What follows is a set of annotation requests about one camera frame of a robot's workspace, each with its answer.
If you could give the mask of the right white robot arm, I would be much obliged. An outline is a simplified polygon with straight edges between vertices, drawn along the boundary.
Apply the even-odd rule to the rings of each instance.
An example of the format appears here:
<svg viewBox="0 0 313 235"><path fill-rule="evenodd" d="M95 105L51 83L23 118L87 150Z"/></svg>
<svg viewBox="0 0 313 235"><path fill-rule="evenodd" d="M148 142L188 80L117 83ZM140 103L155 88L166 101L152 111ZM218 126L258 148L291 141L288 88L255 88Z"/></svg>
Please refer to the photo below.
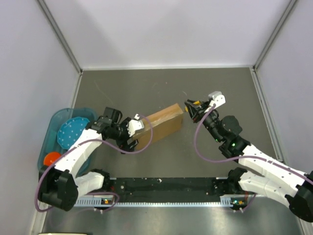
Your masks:
<svg viewBox="0 0 313 235"><path fill-rule="evenodd" d="M275 200L296 215L313 221L313 174L296 170L268 156L240 136L242 131L235 116L219 118L217 108L225 101L210 98L208 101L186 100L185 109L192 121L202 126L216 142L225 161L235 161L243 168L229 173L228 188L232 193L256 193Z"/></svg>

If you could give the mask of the yellow utility knife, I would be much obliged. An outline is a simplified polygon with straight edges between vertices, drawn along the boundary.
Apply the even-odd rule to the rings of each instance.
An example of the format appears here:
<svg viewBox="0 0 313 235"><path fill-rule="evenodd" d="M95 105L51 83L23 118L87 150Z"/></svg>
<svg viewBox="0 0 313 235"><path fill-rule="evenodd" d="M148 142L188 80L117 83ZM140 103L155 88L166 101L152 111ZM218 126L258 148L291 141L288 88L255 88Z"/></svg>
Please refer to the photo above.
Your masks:
<svg viewBox="0 0 313 235"><path fill-rule="evenodd" d="M184 102L185 105L185 111L189 112L189 111L194 111L197 110L199 108L199 106L201 105L201 102L199 100L195 101L195 100L187 100Z"/></svg>

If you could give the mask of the brown cardboard express box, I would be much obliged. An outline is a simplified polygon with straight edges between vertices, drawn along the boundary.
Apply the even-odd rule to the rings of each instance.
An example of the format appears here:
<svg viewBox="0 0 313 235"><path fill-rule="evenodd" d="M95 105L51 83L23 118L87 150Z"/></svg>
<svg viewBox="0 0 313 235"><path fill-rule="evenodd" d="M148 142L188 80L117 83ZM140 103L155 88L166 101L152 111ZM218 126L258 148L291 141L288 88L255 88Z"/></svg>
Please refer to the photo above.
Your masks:
<svg viewBox="0 0 313 235"><path fill-rule="evenodd" d="M183 122L183 114L184 112L181 107L175 103L163 110L149 115L147 119L150 121L153 130L153 137L150 144L180 130ZM151 138L151 130L148 122L145 119L142 119L142 121L144 129L137 131L132 137L133 140L138 140L138 145L136 146L135 151L143 149Z"/></svg>

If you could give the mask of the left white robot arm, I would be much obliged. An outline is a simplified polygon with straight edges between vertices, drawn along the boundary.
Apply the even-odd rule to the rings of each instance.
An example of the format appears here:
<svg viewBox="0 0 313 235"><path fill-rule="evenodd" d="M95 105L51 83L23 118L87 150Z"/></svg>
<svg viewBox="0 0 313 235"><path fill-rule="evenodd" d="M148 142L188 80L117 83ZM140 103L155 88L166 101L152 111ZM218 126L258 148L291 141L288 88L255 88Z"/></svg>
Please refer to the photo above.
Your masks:
<svg viewBox="0 0 313 235"><path fill-rule="evenodd" d="M144 129L144 124L139 115L134 118L122 117L121 111L105 108L103 115L85 126L67 152L50 166L43 166L40 169L34 198L37 211L42 212L39 202L69 211L82 196L93 192L106 194L110 191L109 173L94 169L79 175L79 170L95 149L107 139L116 141L114 148L121 153L134 152L138 141L132 140L132 137Z"/></svg>

